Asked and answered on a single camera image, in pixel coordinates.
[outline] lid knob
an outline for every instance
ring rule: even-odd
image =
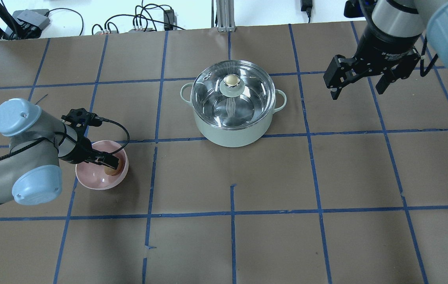
[[[229,74],[224,77],[224,83],[228,87],[235,87],[240,83],[240,78],[237,75]]]

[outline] pink bowl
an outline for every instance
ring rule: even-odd
[[[119,143],[110,140],[102,140],[93,143],[93,149],[96,149],[98,151],[107,151],[108,153],[111,153],[112,151],[115,151],[120,147],[121,146]],[[124,163],[122,172],[117,176],[107,175],[105,173],[105,166],[99,166],[92,163],[76,164],[75,173],[76,178],[78,179],[80,184],[82,184],[84,187],[87,187],[88,189],[104,190],[111,189],[112,187],[115,187],[116,185],[121,183],[121,181],[123,181],[123,179],[126,177],[126,174],[128,173],[128,156],[126,155],[124,149],[114,154],[114,156],[120,158]]]

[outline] table surface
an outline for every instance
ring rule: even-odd
[[[58,199],[0,206],[0,283],[448,283],[448,70],[384,95],[362,79],[333,101],[323,71],[364,27],[0,41],[0,104],[48,94],[55,117],[84,107],[132,139],[117,187],[87,189],[61,162]],[[267,133],[235,149],[206,140],[179,97],[227,59],[287,94]],[[106,124],[88,137],[125,140]]]

